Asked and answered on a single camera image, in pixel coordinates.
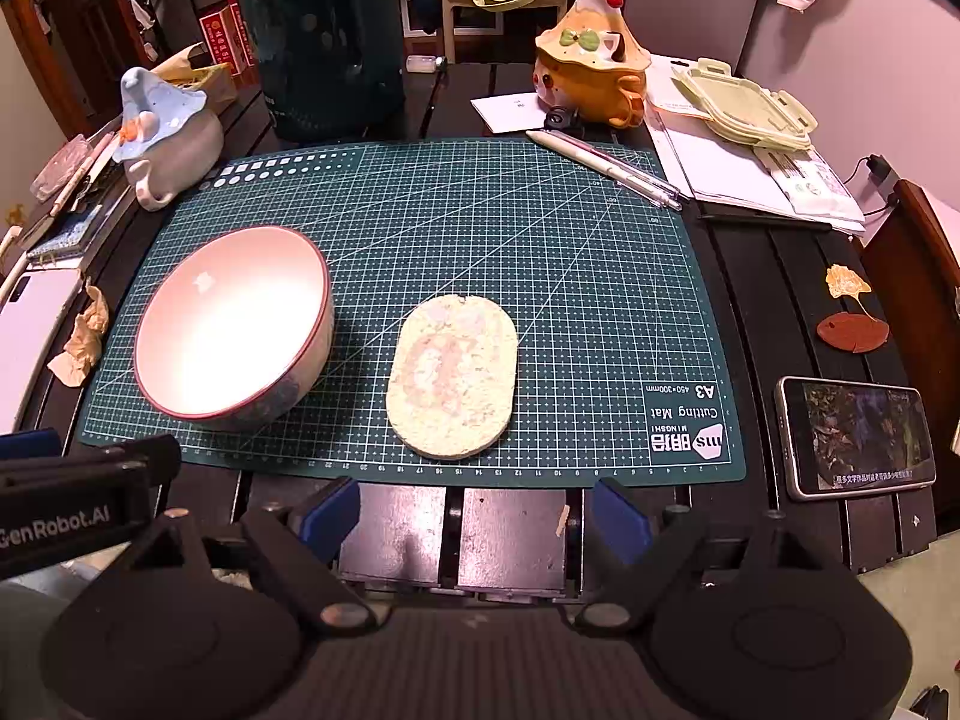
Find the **smartphone with lit screen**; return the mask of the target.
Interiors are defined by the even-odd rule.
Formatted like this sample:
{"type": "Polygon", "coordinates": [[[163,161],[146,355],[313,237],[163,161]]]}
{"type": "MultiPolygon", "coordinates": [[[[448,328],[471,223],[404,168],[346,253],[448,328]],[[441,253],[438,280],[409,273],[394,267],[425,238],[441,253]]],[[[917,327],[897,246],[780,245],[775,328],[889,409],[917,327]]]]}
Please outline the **smartphone with lit screen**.
{"type": "Polygon", "coordinates": [[[900,385],[788,376],[775,387],[794,499],[872,496],[937,479],[923,399],[900,385]]]}

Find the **white paper stack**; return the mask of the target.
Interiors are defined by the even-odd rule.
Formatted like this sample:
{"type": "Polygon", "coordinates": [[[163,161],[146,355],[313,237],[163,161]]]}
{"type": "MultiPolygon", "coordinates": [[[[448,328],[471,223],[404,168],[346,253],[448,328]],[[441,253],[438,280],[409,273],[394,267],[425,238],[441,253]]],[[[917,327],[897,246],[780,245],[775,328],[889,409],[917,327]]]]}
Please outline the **white paper stack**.
{"type": "Polygon", "coordinates": [[[716,135],[672,80],[672,68],[696,61],[656,55],[646,70],[646,125],[667,180],[702,202],[866,231],[861,206],[813,143],[811,151],[778,151],[716,135]]]}

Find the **white pen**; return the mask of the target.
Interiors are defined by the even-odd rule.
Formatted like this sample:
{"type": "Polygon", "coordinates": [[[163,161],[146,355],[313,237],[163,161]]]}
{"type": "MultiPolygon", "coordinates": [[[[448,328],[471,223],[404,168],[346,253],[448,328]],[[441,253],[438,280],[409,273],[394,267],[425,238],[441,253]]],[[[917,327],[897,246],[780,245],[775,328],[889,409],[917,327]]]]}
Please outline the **white pen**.
{"type": "Polygon", "coordinates": [[[560,154],[563,158],[587,167],[590,171],[607,177],[631,192],[638,193],[651,205],[669,208],[675,213],[683,210],[686,195],[677,187],[656,179],[637,167],[629,166],[595,146],[553,130],[528,130],[526,135],[536,145],[550,149],[553,153],[560,154]]]}

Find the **leaf shaped coaster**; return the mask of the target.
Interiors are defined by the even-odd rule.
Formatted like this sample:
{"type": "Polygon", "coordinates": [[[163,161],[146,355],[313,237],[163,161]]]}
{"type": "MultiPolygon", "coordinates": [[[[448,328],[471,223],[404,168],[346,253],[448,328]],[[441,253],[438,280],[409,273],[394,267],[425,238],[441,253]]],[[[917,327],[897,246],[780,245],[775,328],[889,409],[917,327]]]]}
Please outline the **leaf shaped coaster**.
{"type": "Polygon", "coordinates": [[[872,353],[884,346],[890,336],[889,324],[874,317],[862,304],[862,294],[871,294],[872,286],[852,268],[839,263],[828,266],[825,283],[835,301],[850,298],[857,309],[840,310],[818,322],[818,338],[832,348],[855,355],[872,353]]]}

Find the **green cutting mat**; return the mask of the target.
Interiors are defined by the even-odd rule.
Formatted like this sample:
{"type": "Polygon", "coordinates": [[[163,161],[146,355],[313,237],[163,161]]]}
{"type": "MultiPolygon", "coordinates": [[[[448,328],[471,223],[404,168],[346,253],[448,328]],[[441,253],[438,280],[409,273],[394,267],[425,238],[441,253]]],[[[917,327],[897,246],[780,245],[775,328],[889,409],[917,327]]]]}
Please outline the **green cutting mat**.
{"type": "Polygon", "coordinates": [[[86,390],[89,445],[153,434],[199,465],[489,488],[736,483],[747,473],[726,355],[685,224],[517,138],[362,143],[247,156],[174,206],[117,307],[86,390]],[[225,232],[301,232],[331,266],[335,335],[316,387],[277,421],[213,433],[149,405],[133,342],[174,266],[225,232]],[[511,422],[478,457],[438,463],[387,419],[402,323],[455,293],[519,335],[511,422]]]}

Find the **white card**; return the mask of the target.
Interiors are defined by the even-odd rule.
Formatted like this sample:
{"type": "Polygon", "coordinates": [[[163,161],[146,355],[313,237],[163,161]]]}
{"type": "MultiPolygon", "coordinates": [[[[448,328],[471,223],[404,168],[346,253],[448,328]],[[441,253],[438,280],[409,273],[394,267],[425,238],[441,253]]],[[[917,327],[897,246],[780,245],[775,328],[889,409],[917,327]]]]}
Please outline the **white card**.
{"type": "Polygon", "coordinates": [[[537,130],[547,118],[547,110],[534,91],[496,94],[472,99],[470,104],[493,135],[537,130]]]}

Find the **blue hat white teapot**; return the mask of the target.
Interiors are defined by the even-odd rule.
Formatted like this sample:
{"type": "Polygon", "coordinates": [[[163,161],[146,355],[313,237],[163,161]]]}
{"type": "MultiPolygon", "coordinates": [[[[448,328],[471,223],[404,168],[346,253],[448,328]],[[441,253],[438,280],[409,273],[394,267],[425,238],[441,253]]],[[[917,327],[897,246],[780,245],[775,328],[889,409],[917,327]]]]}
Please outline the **blue hat white teapot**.
{"type": "Polygon", "coordinates": [[[161,210],[218,161],[223,125],[205,91],[174,85],[143,67],[122,75],[121,98],[112,159],[124,168],[137,202],[161,210]]]}

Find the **crumpled brown paper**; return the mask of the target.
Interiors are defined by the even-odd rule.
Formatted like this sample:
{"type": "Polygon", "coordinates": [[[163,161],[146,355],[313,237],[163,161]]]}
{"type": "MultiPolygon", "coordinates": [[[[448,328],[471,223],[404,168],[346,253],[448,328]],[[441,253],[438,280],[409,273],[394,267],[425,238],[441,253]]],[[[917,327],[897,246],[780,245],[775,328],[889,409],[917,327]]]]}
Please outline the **crumpled brown paper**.
{"type": "Polygon", "coordinates": [[[80,387],[98,364],[103,354],[103,337],[109,327],[109,304],[103,291],[86,280],[85,293],[89,299],[86,309],[75,317],[70,338],[62,351],[47,363],[53,377],[70,388],[80,387]]]}

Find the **orange pig teapot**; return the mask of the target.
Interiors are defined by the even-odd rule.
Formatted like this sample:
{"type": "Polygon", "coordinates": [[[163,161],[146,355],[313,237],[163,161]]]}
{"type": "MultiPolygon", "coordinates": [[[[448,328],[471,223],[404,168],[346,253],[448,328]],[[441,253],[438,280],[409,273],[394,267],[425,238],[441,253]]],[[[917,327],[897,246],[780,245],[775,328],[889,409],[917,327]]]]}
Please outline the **orange pig teapot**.
{"type": "Polygon", "coordinates": [[[613,128],[633,128],[646,110],[651,55],[623,18],[623,0],[574,0],[535,37],[534,89],[548,110],[613,128]]]}

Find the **red box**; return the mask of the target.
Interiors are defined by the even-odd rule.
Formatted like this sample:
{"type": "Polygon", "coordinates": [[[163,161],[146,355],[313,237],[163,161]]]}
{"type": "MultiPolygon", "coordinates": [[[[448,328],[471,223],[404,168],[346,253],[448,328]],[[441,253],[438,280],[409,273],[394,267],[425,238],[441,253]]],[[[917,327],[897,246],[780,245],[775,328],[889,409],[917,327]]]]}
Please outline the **red box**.
{"type": "Polygon", "coordinates": [[[241,86],[259,81],[257,60],[242,18],[239,0],[224,0],[199,16],[200,31],[215,64],[228,67],[241,86]]]}

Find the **pale green container lid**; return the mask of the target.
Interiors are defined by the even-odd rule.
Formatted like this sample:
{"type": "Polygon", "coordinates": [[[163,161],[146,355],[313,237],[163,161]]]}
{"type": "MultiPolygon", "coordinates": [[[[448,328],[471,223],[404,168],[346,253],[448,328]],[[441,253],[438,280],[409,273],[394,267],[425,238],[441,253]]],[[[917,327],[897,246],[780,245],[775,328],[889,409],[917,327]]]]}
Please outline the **pale green container lid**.
{"type": "Polygon", "coordinates": [[[672,68],[672,80],[721,138],[750,148],[811,151],[818,121],[786,89],[770,91],[713,59],[672,68]]]}

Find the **beige oval sponge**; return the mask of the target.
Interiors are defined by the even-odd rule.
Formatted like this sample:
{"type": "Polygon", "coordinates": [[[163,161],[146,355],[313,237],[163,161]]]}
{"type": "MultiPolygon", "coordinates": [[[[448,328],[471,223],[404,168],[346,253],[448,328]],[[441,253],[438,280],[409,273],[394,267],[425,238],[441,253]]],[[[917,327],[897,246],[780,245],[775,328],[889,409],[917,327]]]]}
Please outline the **beige oval sponge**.
{"type": "Polygon", "coordinates": [[[505,309],[482,296],[443,294],[400,328],[387,383],[387,419],[422,457],[464,460],[506,431],[519,335],[505,309]]]}

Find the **white bowl red rim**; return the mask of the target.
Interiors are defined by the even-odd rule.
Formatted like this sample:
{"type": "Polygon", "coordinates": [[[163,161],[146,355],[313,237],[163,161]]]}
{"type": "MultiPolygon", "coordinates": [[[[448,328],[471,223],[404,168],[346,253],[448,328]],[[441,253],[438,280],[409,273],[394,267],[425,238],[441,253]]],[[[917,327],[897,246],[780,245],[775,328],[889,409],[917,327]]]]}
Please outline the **white bowl red rim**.
{"type": "Polygon", "coordinates": [[[140,319],[133,372],[149,405],[220,433],[301,401],[331,355],[331,269],[288,227],[246,227],[179,263],[140,319]]]}

